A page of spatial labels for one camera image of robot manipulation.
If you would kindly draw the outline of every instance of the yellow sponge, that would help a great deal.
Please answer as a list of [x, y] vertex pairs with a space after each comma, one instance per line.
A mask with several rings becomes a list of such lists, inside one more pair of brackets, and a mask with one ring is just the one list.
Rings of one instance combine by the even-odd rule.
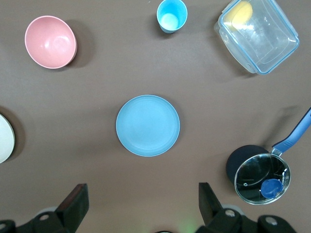
[[242, 29], [252, 15], [252, 5], [247, 1], [240, 1], [225, 15], [224, 24], [235, 29]]

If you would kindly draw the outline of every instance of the cup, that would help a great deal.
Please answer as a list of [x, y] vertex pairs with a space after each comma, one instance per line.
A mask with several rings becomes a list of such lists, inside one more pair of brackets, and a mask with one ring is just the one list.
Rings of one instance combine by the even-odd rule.
[[186, 23], [187, 16], [187, 7], [181, 0], [164, 0], [156, 12], [160, 28], [165, 33], [179, 30]]

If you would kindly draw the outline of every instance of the bowl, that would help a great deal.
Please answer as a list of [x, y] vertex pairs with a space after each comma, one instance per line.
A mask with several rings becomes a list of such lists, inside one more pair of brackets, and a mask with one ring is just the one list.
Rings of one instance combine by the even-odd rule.
[[57, 69], [70, 63], [77, 52], [77, 41], [71, 28], [54, 16], [41, 16], [27, 27], [25, 45], [39, 65]]

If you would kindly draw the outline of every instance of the saucepan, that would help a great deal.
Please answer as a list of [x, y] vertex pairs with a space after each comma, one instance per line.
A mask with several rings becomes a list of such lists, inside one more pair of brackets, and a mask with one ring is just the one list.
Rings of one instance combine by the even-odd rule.
[[291, 148], [311, 125], [311, 108], [284, 140], [271, 152], [256, 145], [236, 149], [228, 158], [226, 173], [239, 197], [249, 204], [269, 204], [288, 189], [291, 171], [281, 155]]

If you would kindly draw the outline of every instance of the blue handle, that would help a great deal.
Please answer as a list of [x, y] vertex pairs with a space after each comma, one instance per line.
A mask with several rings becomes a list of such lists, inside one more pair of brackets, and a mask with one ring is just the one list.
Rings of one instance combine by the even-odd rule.
[[290, 133], [290, 135], [284, 140], [274, 144], [272, 147], [281, 153], [284, 153], [289, 148], [291, 148], [295, 143], [301, 138], [304, 132], [311, 125], [311, 108], [307, 111], [307, 113], [303, 116], [300, 122], [296, 125], [294, 130]]

